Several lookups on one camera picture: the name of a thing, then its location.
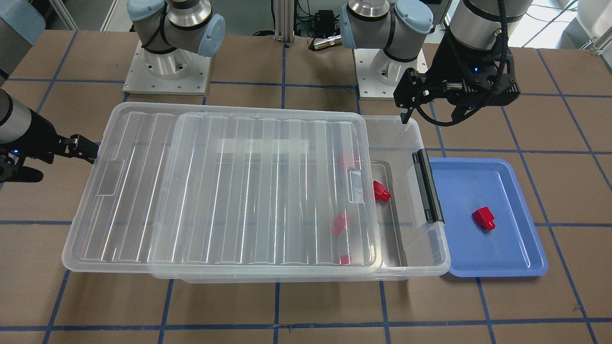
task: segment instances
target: black latch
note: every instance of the black latch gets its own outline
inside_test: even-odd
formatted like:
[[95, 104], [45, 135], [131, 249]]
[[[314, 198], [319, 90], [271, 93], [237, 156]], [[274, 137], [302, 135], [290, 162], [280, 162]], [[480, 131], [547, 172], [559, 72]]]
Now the black latch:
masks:
[[425, 218], [427, 222], [444, 222], [440, 200], [436, 192], [436, 185], [433, 182], [433, 174], [431, 173], [431, 164], [429, 163], [427, 151], [425, 151], [425, 149], [419, 149], [417, 152], [414, 152], [412, 154], [412, 161], [414, 162], [414, 169], [417, 174], [417, 180], [419, 181], [419, 190], [421, 200], [423, 201], [423, 208], [425, 208]]

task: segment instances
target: grid line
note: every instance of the grid line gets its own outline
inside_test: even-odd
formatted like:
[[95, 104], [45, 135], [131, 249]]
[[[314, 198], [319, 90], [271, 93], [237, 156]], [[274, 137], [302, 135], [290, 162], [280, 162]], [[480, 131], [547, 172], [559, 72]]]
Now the grid line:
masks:
[[274, 284], [274, 324], [272, 327], [274, 328], [274, 334], [272, 336], [272, 343], [278, 344], [278, 324], [280, 317], [280, 282], [276, 282]]
[[384, 336], [387, 344], [391, 344], [391, 331], [389, 330], [389, 315], [387, 314], [387, 296], [384, 292], [384, 282], [378, 282], [381, 292], [382, 324], [384, 325]]
[[283, 72], [281, 76], [281, 88], [280, 88], [280, 108], [285, 108], [285, 91], [286, 91], [286, 77], [287, 77], [287, 49], [289, 48], [288, 44], [283, 45]]
[[482, 301], [482, 308], [485, 310], [485, 319], [487, 319], [487, 328], [489, 330], [489, 336], [491, 336], [491, 343], [497, 344], [497, 341], [495, 340], [495, 333], [493, 332], [493, 323], [491, 322], [491, 315], [489, 313], [489, 307], [487, 306], [485, 290], [482, 288], [482, 282], [480, 281], [480, 277], [476, 277], [476, 284], [478, 284], [478, 292], [480, 293], [480, 300]]
[[49, 342], [49, 337], [51, 337], [51, 331], [53, 331], [53, 325], [55, 324], [55, 317], [58, 315], [59, 305], [62, 303], [62, 297], [64, 296], [64, 291], [66, 290], [66, 284], [68, 284], [68, 277], [70, 277], [70, 270], [66, 270], [64, 273], [64, 279], [62, 279], [62, 284], [59, 287], [58, 296], [55, 299], [53, 311], [51, 312], [51, 318], [49, 319], [49, 325], [45, 329], [45, 337], [42, 340], [42, 344], [47, 344]]
[[[612, 323], [612, 318], [588, 318], [590, 323]], [[491, 320], [493, 325], [513, 324], [583, 324], [585, 319], [580, 318], [525, 318]], [[176, 324], [166, 325], [166, 331], [179, 330], [265, 330], [265, 329], [315, 329], [315, 328], [341, 328], [341, 327], [452, 327], [452, 326], [483, 326], [486, 320], [452, 320], [452, 321], [383, 321], [365, 323], [296, 323], [291, 325], [275, 324]], [[0, 332], [45, 332], [48, 326], [0, 326]], [[161, 325], [54, 325], [52, 332], [57, 331], [159, 331]]]
[[53, 88], [53, 84], [55, 84], [56, 80], [58, 79], [59, 72], [62, 70], [62, 67], [64, 66], [64, 63], [66, 62], [66, 58], [68, 57], [68, 53], [70, 52], [70, 49], [72, 48], [72, 45], [75, 42], [77, 34], [78, 34], [78, 31], [75, 31], [75, 33], [72, 34], [72, 38], [70, 39], [70, 43], [68, 43], [68, 47], [66, 48], [65, 53], [62, 56], [61, 61], [59, 61], [58, 69], [55, 71], [55, 74], [53, 74], [53, 78], [50, 80], [49, 87], [47, 87], [47, 91], [45, 92], [45, 95], [42, 97], [42, 100], [40, 101], [40, 105], [39, 105], [38, 109], [36, 109], [37, 113], [40, 113], [40, 111], [42, 110], [43, 105], [47, 101], [47, 97], [49, 97], [49, 93], [51, 93], [51, 88]]
[[559, 87], [559, 84], [557, 84], [557, 81], [554, 79], [553, 73], [550, 71], [550, 68], [548, 68], [548, 64], [546, 63], [546, 61], [544, 61], [544, 56], [542, 56], [542, 53], [540, 52], [539, 49], [536, 49], [536, 51], [537, 51], [537, 54], [540, 56], [540, 59], [542, 60], [542, 63], [544, 64], [544, 68], [546, 68], [548, 75], [553, 80], [554, 86], [557, 88], [557, 91], [559, 92], [559, 95], [561, 96], [561, 99], [563, 100], [563, 104], [565, 104], [565, 107], [567, 108], [567, 112], [572, 117], [572, 120], [574, 124], [576, 125], [576, 129], [578, 129], [578, 133], [580, 133], [580, 136], [582, 137], [582, 140], [586, 144], [587, 149], [591, 153], [593, 160], [595, 160], [595, 164], [597, 165], [597, 168], [601, 172], [603, 176], [603, 180], [606, 182], [606, 184], [608, 184], [608, 188], [612, 190], [612, 184], [610, 184], [610, 180], [608, 180], [608, 177], [606, 177], [606, 174], [603, 172], [603, 168], [601, 164], [599, 164], [599, 160], [597, 160], [597, 156], [593, 153], [593, 149], [591, 148], [589, 141], [586, 139], [586, 136], [584, 135], [582, 128], [580, 128], [580, 125], [578, 124], [578, 120], [576, 119], [576, 116], [574, 116], [574, 113], [572, 109], [570, 108], [570, 105], [567, 103], [567, 99], [565, 99], [565, 95], [563, 94], [563, 92], [561, 92], [561, 88]]
[[[77, 34], [78, 34], [78, 31], [75, 31], [72, 34], [70, 43], [68, 43], [68, 47], [66, 47], [66, 51], [64, 52], [64, 55], [62, 56], [62, 60], [59, 62], [58, 69], [55, 71], [55, 74], [53, 74], [53, 79], [51, 80], [51, 83], [49, 84], [49, 87], [47, 88], [47, 91], [45, 95], [43, 96], [43, 99], [40, 101], [40, 105], [36, 111], [37, 113], [40, 113], [40, 111], [42, 110], [42, 107], [47, 101], [47, 97], [49, 97], [49, 94], [51, 93], [51, 89], [53, 88], [55, 81], [58, 79], [58, 75], [60, 71], [62, 70], [64, 63], [66, 62], [66, 58], [68, 57], [68, 54], [70, 53], [70, 49], [72, 48], [72, 45], [74, 44], [74, 41], [77, 38]], [[66, 272], [64, 273], [64, 279], [62, 280], [62, 285], [59, 287], [58, 296], [55, 300], [55, 305], [53, 306], [53, 311], [49, 319], [49, 325], [48, 325], [47, 331], [45, 332], [45, 337], [43, 338], [42, 344], [47, 344], [49, 342], [49, 337], [51, 336], [51, 331], [53, 330], [53, 325], [55, 324], [55, 317], [58, 314], [59, 305], [62, 302], [62, 297], [64, 296], [64, 290], [66, 289], [66, 284], [68, 283], [69, 277], [70, 277], [70, 270], [66, 270]]]
[[[517, 149], [520, 151], [520, 145], [518, 143], [517, 140], [517, 136], [514, 134], [514, 130], [512, 129], [512, 124], [510, 123], [510, 118], [508, 117], [508, 114], [506, 113], [506, 109], [504, 107], [501, 107], [501, 111], [504, 114], [504, 118], [506, 119], [506, 123], [508, 125], [508, 128], [510, 129], [510, 134], [512, 134], [512, 139], [514, 140], [514, 144], [516, 145]], [[555, 249], [557, 250], [557, 254], [559, 256], [559, 259], [561, 260], [561, 264], [563, 265], [563, 269], [565, 270], [565, 274], [567, 276], [567, 280], [570, 283], [570, 286], [572, 287], [572, 292], [574, 294], [574, 297], [576, 298], [576, 302], [578, 303], [578, 307], [580, 308], [580, 312], [582, 313], [584, 322], [586, 323], [586, 327], [589, 330], [589, 334], [591, 335], [591, 339], [593, 341], [593, 344], [597, 344], [597, 339], [595, 338], [595, 333], [593, 332], [593, 328], [588, 320], [588, 316], [586, 314], [586, 310], [583, 307], [582, 304], [582, 300], [580, 299], [580, 295], [578, 294], [578, 290], [576, 289], [576, 284], [574, 284], [572, 275], [567, 267], [567, 264], [565, 263], [565, 258], [563, 257], [563, 253], [561, 252], [561, 247], [559, 246], [559, 243], [557, 242], [557, 238], [554, 235], [554, 231], [553, 231], [553, 227], [550, 225], [550, 221], [548, 219], [548, 214], [546, 213], [546, 209], [544, 208], [544, 203], [542, 202], [542, 199], [540, 197], [540, 193], [537, 190], [536, 187], [536, 183], [533, 179], [533, 176], [531, 175], [531, 172], [529, 170], [529, 166], [527, 165], [527, 160], [525, 159], [525, 156], [522, 152], [519, 152], [519, 155], [521, 156], [521, 160], [523, 161], [523, 166], [525, 168], [525, 171], [527, 172], [527, 177], [529, 178], [529, 182], [531, 183], [531, 187], [533, 188], [534, 194], [535, 194], [535, 198], [537, 199], [538, 205], [540, 206], [540, 210], [542, 210], [542, 215], [544, 216], [544, 221], [546, 222], [546, 225], [548, 227], [548, 231], [553, 239], [554, 242], [554, 246]]]
[[157, 337], [157, 344], [163, 343], [163, 336], [166, 331], [166, 323], [168, 321], [168, 311], [170, 310], [170, 301], [172, 300], [172, 289], [174, 286], [174, 280], [168, 281], [168, 291], [166, 292], [166, 302], [163, 305], [162, 323], [159, 329], [159, 337]]

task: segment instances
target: red block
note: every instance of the red block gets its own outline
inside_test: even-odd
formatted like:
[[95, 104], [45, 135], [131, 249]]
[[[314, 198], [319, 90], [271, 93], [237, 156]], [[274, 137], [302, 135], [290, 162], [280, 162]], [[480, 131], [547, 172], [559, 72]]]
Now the red block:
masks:
[[380, 184], [377, 181], [374, 181], [374, 198], [377, 201], [389, 201], [391, 198], [391, 193], [387, 191], [387, 187], [385, 185]]
[[348, 265], [351, 264], [351, 259], [348, 255], [340, 256], [340, 265]]
[[332, 233], [335, 236], [339, 236], [340, 233], [346, 228], [346, 214], [341, 212], [338, 217], [334, 220], [334, 224], [332, 225]]
[[472, 214], [472, 217], [474, 218], [474, 221], [476, 221], [476, 224], [478, 226], [481, 226], [485, 231], [490, 231], [495, 228], [495, 223], [493, 223], [495, 216], [493, 216], [493, 214], [489, 210], [489, 207], [484, 207], [476, 210]]

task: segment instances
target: floor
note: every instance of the floor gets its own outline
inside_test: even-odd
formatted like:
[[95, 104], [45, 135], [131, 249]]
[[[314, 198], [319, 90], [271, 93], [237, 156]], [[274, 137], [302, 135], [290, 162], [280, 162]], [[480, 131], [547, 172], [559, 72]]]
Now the floor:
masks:
[[[45, 31], [4, 89], [59, 133], [94, 141], [126, 100], [398, 114], [358, 99], [349, 50], [311, 53], [303, 39], [228, 36], [206, 97], [127, 95], [137, 40]], [[429, 60], [435, 49], [425, 46]], [[61, 252], [91, 166], [30, 160], [43, 182], [0, 190], [0, 343], [612, 343], [612, 76], [586, 51], [513, 52], [523, 88], [513, 104], [452, 128], [417, 121], [431, 156], [513, 166], [544, 276], [190, 285], [70, 272]], [[450, 112], [440, 100], [433, 110]]]

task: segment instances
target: cable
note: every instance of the cable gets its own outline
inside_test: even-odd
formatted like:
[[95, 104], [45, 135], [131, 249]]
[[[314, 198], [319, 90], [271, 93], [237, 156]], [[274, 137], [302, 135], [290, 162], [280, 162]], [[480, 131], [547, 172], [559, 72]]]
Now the cable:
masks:
[[[525, 15], [526, 15], [527, 17], [533, 18], [533, 19], [535, 19], [535, 20], [538, 20], [538, 21], [543, 21], [544, 23], [552, 23], [552, 22], [554, 21], [554, 20], [544, 20], [544, 19], [536, 18], [536, 17], [532, 16], [532, 15], [531, 15], [531, 14], [529, 14], [529, 13], [525, 13]], [[571, 21], [566, 21], [566, 20], [558, 20], [558, 21], [554, 21], [554, 22], [555, 22], [555, 23], [571, 23]]]
[[[552, 7], [552, 6], [544, 6], [544, 5], [536, 5], [536, 4], [531, 4], [529, 6], [544, 7], [545, 9], [553, 9], [553, 10], [562, 10], [563, 9], [561, 7]], [[572, 11], [572, 12], [576, 12], [577, 10], [578, 10], [577, 7], [574, 7], [572, 9], [568, 9], [568, 11]]]
[[[461, 117], [460, 119], [456, 119], [456, 120], [454, 119], [454, 120], [452, 120], [450, 122], [440, 122], [440, 121], [437, 121], [437, 120], [429, 117], [429, 115], [426, 114], [423, 111], [423, 109], [421, 109], [420, 105], [417, 105], [416, 106], [417, 112], [427, 122], [429, 122], [429, 123], [431, 123], [433, 125], [440, 126], [440, 127], [450, 127], [452, 125], [459, 124], [459, 123], [465, 121], [466, 119], [470, 118], [471, 116], [473, 116], [475, 113], [477, 113], [483, 107], [485, 107], [487, 105], [487, 102], [489, 101], [489, 99], [491, 99], [493, 94], [497, 92], [498, 86], [499, 86], [499, 81], [501, 80], [501, 76], [504, 73], [504, 70], [506, 69], [506, 58], [508, 56], [508, 18], [506, 17], [506, 6], [504, 4], [504, 0], [498, 0], [498, 7], [499, 7], [499, 16], [501, 17], [501, 33], [500, 33], [500, 35], [502, 35], [502, 52], [501, 52], [501, 55], [499, 57], [499, 66], [498, 66], [497, 74], [495, 75], [495, 80], [493, 81], [493, 84], [491, 85], [491, 88], [489, 89], [489, 91], [487, 92], [485, 97], [482, 99], [482, 101], [476, 107], [474, 107], [472, 110], [470, 110], [470, 112], [464, 114], [463, 117]], [[417, 94], [418, 95], [417, 95], [416, 102], [418, 103], [420, 95], [422, 94], [422, 92], [418, 92]]]
[[308, 6], [308, 15], [311, 16], [311, 17], [314, 17], [312, 15], [312, 12], [310, 11], [310, 0], [306, 0], [306, 5]]
[[304, 14], [307, 14], [308, 16], [313, 17], [313, 15], [310, 14], [310, 2], [308, 2], [308, 12], [306, 12], [304, 8], [302, 7], [302, 4], [300, 4], [300, 0], [296, 0], [296, 3], [297, 3], [297, 6], [302, 10]]
[[274, 0], [270, 0], [270, 11], [272, 11], [272, 25], [274, 25], [274, 30], [276, 30], [276, 16], [274, 15]]
[[578, 2], [578, 0], [572, 0], [572, 2], [570, 2], [569, 4], [567, 4], [567, 6], [565, 6], [565, 8], [563, 8], [563, 10], [556, 16], [553, 18], [553, 20], [551, 20], [548, 24], [546, 24], [540, 31], [538, 31], [535, 35], [533, 35], [533, 37], [531, 37], [525, 44], [523, 44], [521, 46], [521, 48], [524, 48], [527, 44], [531, 43], [532, 40], [534, 40], [534, 38], [536, 38], [539, 34], [542, 33], [542, 31], [544, 31], [550, 24], [552, 24], [555, 20], [557, 20], [557, 18], [559, 18], [563, 13], [565, 13], [566, 11], [569, 10], [569, 8], [574, 5], [576, 2]]
[[274, 31], [261, 30], [261, 31], [257, 31], [256, 33], [254, 33], [253, 36], [274, 36]]
[[157, 34], [160, 34], [160, 33], [162, 34], [162, 40], [164, 41], [164, 43], [168, 44], [168, 42], [166, 41], [166, 35], [163, 32], [163, 25], [165, 24], [166, 16], [168, 14], [167, 10], [168, 10], [168, 4], [164, 2], [162, 16], [159, 19], [159, 25], [157, 26], [157, 30], [153, 32], [153, 35], [151, 35], [151, 38], [145, 44], [142, 44], [140, 46], [141, 48], [146, 49], [149, 45], [151, 45], [151, 43], [153, 42]]

